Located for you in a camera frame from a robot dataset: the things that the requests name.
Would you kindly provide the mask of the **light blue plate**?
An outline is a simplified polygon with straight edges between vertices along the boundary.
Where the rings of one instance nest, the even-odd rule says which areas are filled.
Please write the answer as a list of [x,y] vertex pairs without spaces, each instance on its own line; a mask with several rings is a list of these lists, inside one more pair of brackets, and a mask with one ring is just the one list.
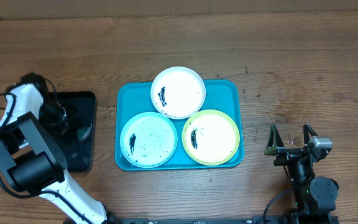
[[130,164],[151,169],[163,165],[173,156],[178,136],[174,124],[167,117],[156,112],[144,112],[124,125],[119,144]]

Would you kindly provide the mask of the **dark green sponge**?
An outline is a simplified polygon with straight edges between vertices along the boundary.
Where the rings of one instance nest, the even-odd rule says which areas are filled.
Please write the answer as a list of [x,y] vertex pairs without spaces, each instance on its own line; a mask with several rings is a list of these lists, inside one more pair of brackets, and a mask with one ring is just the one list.
[[92,131],[91,126],[77,129],[76,134],[77,134],[78,140],[81,142],[86,141],[89,138],[91,131]]

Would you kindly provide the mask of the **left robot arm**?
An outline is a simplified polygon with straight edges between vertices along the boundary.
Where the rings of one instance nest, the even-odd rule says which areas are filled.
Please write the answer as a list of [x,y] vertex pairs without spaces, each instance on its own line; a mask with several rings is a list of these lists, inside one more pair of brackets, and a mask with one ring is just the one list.
[[94,93],[49,91],[42,80],[15,84],[3,95],[1,188],[17,198],[44,198],[74,223],[115,223],[105,205],[71,176],[92,167]]

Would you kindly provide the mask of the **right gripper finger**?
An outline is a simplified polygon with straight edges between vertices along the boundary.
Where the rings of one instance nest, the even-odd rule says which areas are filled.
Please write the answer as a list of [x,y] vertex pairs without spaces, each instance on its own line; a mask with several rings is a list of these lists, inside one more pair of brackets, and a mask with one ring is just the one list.
[[264,151],[264,154],[266,156],[276,156],[279,154],[283,154],[284,150],[285,150],[285,146],[279,135],[278,129],[275,124],[272,124],[270,126],[268,143]]
[[313,136],[317,136],[316,132],[313,130],[313,128],[308,123],[305,123],[303,126],[303,134],[304,134],[304,143],[305,144],[308,144],[310,139]]

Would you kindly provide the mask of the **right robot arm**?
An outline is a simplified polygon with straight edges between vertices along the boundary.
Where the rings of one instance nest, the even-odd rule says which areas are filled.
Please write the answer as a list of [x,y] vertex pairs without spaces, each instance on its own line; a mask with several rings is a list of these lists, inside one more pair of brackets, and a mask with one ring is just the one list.
[[264,151],[266,156],[275,156],[273,164],[282,166],[291,182],[296,208],[287,211],[284,223],[334,223],[330,213],[336,209],[338,183],[327,177],[318,177],[313,164],[331,152],[332,141],[318,136],[311,126],[303,126],[304,144],[301,148],[285,148],[276,125],[270,126],[269,140]]

